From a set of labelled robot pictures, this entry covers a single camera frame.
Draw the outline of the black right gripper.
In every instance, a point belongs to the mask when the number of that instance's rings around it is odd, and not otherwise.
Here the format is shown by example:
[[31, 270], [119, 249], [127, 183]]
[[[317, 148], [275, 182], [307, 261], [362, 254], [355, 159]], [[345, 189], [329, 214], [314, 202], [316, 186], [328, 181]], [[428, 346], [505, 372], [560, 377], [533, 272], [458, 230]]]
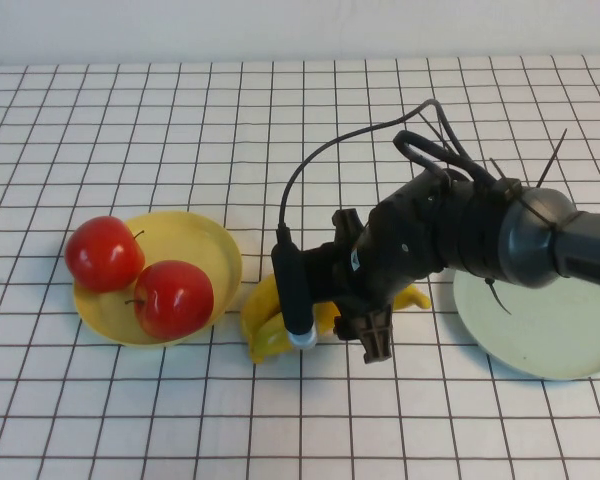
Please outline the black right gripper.
[[332, 302], [339, 340], [358, 340], [365, 364], [391, 357], [394, 298], [447, 266], [437, 245], [440, 210], [451, 180], [412, 180], [377, 204], [362, 222], [356, 208], [332, 216], [334, 239], [304, 252], [310, 298]]

